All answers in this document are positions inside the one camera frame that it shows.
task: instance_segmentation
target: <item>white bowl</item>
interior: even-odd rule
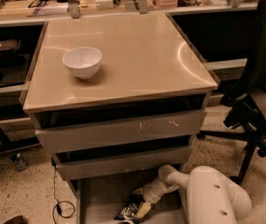
[[[82,79],[91,78],[99,70],[102,52],[98,49],[82,47],[67,51],[63,63],[75,76]]]

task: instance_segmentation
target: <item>terrazzo floor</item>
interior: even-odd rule
[[[222,120],[228,112],[224,106],[207,108],[204,129],[225,130]],[[17,124],[1,124],[10,138],[33,133],[29,120],[21,120]],[[194,167],[208,165],[218,169],[224,175],[236,175],[244,156],[245,143],[206,137],[204,140],[194,139],[193,150],[184,172],[189,173]],[[21,152],[29,168],[23,172],[17,170],[10,160],[11,154],[0,155],[0,224],[18,215],[23,215],[29,224],[54,223],[52,209],[59,201],[67,200],[76,206],[76,198],[70,188],[59,175],[54,178],[54,168],[50,156],[42,147],[32,147]],[[243,182],[253,204],[252,213],[239,224],[266,224],[266,158],[257,154],[253,157],[248,173]],[[63,210],[71,212],[70,205]],[[76,223],[76,214],[64,219],[55,216],[56,223]]]

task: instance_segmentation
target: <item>black office chair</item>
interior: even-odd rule
[[[266,157],[266,0],[259,0],[256,20],[256,40],[245,70],[234,87],[226,92],[221,103],[232,109],[224,120],[227,127],[244,128],[243,133],[200,131],[206,135],[246,141],[245,158],[238,176],[231,179],[242,184],[256,147],[258,154]]]

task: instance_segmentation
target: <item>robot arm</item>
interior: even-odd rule
[[[192,170],[189,175],[171,165],[159,169],[159,177],[144,186],[143,198],[156,203],[163,194],[185,189],[189,224],[236,224],[252,210],[244,189],[222,173],[207,166]]]

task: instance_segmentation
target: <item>power cord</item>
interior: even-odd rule
[[[55,172],[54,172],[54,178],[53,178],[53,189],[54,189],[54,199],[57,201],[57,204],[55,204],[53,209],[52,209],[52,218],[54,220],[54,223],[57,224],[57,221],[55,219],[55,210],[57,210],[57,213],[60,217],[67,219],[67,218],[71,218],[74,216],[74,214],[76,212],[76,208],[69,201],[60,201],[59,202],[58,199],[56,198],[56,173],[57,173],[57,170],[56,170],[56,167],[54,167],[54,168],[55,168]],[[61,208],[62,203],[67,203],[67,204],[71,205],[73,212],[70,215],[67,215],[67,216],[63,215],[63,210]]]

